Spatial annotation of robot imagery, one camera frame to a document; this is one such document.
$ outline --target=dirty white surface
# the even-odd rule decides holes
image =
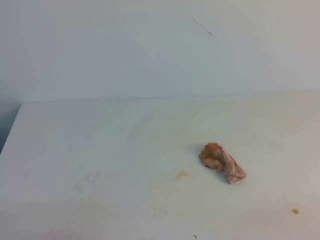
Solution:
[[[319,239],[319,109],[316,93],[25,104],[0,156],[1,239]],[[247,179],[200,164],[211,141]]]

